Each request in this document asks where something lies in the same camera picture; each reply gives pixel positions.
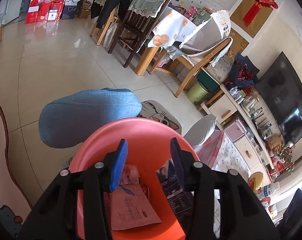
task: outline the pink packet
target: pink packet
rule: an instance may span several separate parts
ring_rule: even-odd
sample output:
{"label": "pink packet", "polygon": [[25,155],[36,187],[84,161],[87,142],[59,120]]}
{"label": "pink packet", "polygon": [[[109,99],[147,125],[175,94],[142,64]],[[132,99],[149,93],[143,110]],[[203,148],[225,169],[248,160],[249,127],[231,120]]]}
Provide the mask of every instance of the pink packet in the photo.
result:
{"label": "pink packet", "polygon": [[119,186],[110,197],[112,230],[161,222],[140,185]]}
{"label": "pink packet", "polygon": [[120,180],[120,185],[139,184],[139,178],[140,175],[138,168],[132,164],[125,164]]}

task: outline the red wall hanging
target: red wall hanging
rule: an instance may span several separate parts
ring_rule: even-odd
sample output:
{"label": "red wall hanging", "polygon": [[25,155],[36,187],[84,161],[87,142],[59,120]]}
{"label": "red wall hanging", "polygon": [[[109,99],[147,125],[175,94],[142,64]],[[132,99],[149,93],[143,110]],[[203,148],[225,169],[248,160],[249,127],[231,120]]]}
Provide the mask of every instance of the red wall hanging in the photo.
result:
{"label": "red wall hanging", "polygon": [[278,5],[274,0],[255,0],[255,3],[243,18],[243,22],[246,27],[250,25],[262,6],[273,7],[274,9],[278,8]]}

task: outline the television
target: television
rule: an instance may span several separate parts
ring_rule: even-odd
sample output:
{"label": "television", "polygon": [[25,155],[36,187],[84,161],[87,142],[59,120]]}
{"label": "television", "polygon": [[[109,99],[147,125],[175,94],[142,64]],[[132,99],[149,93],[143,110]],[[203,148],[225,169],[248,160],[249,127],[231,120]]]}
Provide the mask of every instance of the television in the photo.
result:
{"label": "television", "polygon": [[255,88],[271,110],[285,143],[302,138],[302,83],[281,52]]}

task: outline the red gift bag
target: red gift bag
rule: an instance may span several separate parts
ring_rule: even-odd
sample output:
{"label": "red gift bag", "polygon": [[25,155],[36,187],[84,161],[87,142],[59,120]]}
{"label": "red gift bag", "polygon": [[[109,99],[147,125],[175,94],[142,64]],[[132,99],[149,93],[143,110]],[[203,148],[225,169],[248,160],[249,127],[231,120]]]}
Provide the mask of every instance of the red gift bag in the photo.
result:
{"label": "red gift bag", "polygon": [[32,0],[30,2],[26,23],[34,23],[37,21],[38,10],[39,10],[39,0]]}
{"label": "red gift bag", "polygon": [[53,0],[53,2],[51,3],[50,11],[57,10],[57,15],[55,18],[56,20],[60,19],[64,4],[65,4],[65,0]]}
{"label": "red gift bag", "polygon": [[40,0],[39,2],[39,11],[38,11],[38,22],[48,20],[49,10],[51,2],[53,0]]}

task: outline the green trash can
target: green trash can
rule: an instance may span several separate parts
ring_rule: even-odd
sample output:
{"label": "green trash can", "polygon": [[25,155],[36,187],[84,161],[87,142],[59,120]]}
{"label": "green trash can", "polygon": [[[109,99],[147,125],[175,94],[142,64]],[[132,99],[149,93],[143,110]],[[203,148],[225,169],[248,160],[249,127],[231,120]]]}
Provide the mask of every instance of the green trash can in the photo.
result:
{"label": "green trash can", "polygon": [[187,92],[187,96],[192,103],[199,103],[203,98],[206,97],[207,94],[207,89],[199,81],[196,81],[196,83],[193,85],[193,87],[191,87],[189,92]]}

